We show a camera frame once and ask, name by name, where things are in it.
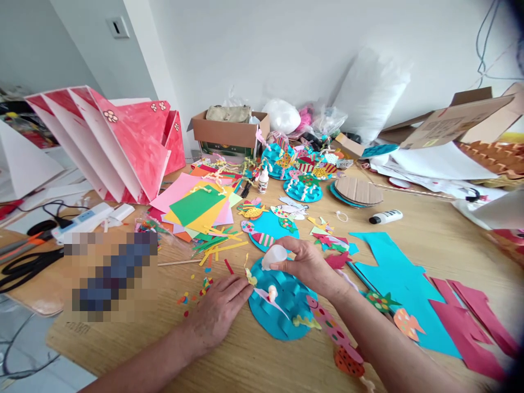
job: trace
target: white glue bottle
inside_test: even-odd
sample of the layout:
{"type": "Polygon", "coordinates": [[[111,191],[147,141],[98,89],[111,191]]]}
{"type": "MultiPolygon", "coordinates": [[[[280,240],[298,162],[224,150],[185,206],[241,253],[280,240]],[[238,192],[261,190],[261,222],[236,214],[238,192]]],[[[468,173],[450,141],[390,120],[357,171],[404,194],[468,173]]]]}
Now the white glue bottle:
{"type": "Polygon", "coordinates": [[[400,220],[404,215],[400,210],[388,210],[386,212],[377,213],[370,217],[372,224],[387,224],[393,221],[400,220]]]}
{"type": "Polygon", "coordinates": [[[267,168],[264,168],[260,177],[258,178],[258,192],[259,194],[265,194],[267,191],[267,183],[269,182],[269,172],[267,168]]]}

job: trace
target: corrugated cardboard circle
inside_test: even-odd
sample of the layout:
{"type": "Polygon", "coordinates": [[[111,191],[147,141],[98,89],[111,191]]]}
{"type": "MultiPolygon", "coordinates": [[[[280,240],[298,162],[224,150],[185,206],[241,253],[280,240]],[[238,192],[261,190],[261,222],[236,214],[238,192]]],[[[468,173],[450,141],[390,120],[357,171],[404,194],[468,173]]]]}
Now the corrugated cardboard circle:
{"type": "Polygon", "coordinates": [[[338,179],[335,188],[344,198],[365,206],[378,205],[384,200],[382,190],[366,180],[355,177],[338,179]]]}

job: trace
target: hand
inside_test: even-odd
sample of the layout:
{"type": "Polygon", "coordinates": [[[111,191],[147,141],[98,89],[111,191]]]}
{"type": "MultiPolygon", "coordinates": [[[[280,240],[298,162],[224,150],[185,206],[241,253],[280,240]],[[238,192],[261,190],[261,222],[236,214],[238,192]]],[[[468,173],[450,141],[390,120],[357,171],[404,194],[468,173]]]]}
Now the hand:
{"type": "Polygon", "coordinates": [[[286,236],[278,239],[275,244],[294,252],[296,257],[292,261],[271,264],[271,270],[282,270],[297,277],[305,286],[330,301],[349,288],[344,279],[327,264],[313,243],[286,236]]]}
{"type": "Polygon", "coordinates": [[[188,336],[191,357],[203,356],[224,341],[252,292],[253,286],[245,277],[230,275],[214,281],[181,326],[188,336]]]}

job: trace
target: person's left hand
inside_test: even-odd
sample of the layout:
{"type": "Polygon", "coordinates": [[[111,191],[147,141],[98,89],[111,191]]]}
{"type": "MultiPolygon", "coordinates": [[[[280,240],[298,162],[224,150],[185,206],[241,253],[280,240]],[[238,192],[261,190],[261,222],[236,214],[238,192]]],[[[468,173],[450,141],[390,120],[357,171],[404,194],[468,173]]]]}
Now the person's left hand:
{"type": "Polygon", "coordinates": [[[216,348],[228,334],[242,306],[253,292],[245,277],[230,275],[214,281],[200,303],[180,326],[188,349],[198,358],[216,348]]]}

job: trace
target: white plastic bag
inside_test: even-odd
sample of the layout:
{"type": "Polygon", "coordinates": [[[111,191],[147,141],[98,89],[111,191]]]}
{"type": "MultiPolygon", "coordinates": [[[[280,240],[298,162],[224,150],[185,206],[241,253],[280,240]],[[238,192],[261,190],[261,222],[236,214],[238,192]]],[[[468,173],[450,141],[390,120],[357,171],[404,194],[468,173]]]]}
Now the white plastic bag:
{"type": "Polygon", "coordinates": [[[269,125],[272,132],[279,131],[283,134],[290,134],[300,124],[300,115],[297,109],[290,103],[279,99],[270,99],[262,112],[269,114],[269,125]]]}
{"type": "Polygon", "coordinates": [[[348,114],[341,130],[359,135],[365,146],[375,140],[410,82],[410,69],[410,64],[362,49],[334,102],[348,114]]]}

